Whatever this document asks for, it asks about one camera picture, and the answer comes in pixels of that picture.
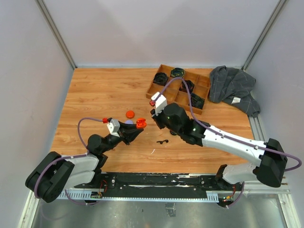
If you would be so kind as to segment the orange earbud case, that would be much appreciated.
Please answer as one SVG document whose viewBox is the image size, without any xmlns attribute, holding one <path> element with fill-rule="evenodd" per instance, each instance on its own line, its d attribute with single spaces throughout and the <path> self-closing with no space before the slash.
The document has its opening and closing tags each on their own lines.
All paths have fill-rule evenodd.
<svg viewBox="0 0 304 228">
<path fill-rule="evenodd" d="M 125 113 L 126 117 L 128 119 L 133 119 L 135 117 L 135 112 L 132 111 L 132 110 L 128 110 L 126 113 Z"/>
<path fill-rule="evenodd" d="M 146 119 L 145 118 L 138 118 L 136 120 L 136 128 L 137 129 L 143 129 L 147 126 L 147 123 L 146 123 Z"/>
</svg>

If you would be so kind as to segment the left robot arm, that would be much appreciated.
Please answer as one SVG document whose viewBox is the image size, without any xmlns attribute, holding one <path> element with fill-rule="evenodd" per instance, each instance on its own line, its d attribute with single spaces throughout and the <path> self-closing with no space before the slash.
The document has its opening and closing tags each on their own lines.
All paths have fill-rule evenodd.
<svg viewBox="0 0 304 228">
<path fill-rule="evenodd" d="M 49 152 L 25 181 L 25 186 L 33 191 L 37 199 L 53 202 L 65 190 L 80 184 L 98 187 L 102 182 L 99 174 L 104 166 L 107 151 L 119 143 L 129 145 L 143 132 L 147 123 L 139 118 L 134 124 L 122 123 L 113 118 L 101 120 L 109 134 L 102 137 L 93 134 L 85 143 L 86 153 L 80 155 L 60 155 Z"/>
</svg>

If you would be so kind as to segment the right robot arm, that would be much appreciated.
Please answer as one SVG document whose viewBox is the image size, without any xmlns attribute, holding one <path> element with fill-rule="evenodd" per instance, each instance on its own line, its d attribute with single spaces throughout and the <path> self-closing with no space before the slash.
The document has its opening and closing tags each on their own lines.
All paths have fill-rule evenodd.
<svg viewBox="0 0 304 228">
<path fill-rule="evenodd" d="M 250 180 L 258 180 L 273 188 L 281 186 L 288 159 L 278 140 L 256 141 L 227 133 L 206 122 L 189 118 L 176 103 L 162 110 L 154 108 L 151 115 L 160 129 L 168 128 L 188 144 L 216 148 L 247 160 L 244 164 L 220 166 L 215 178 L 220 190 Z"/>
</svg>

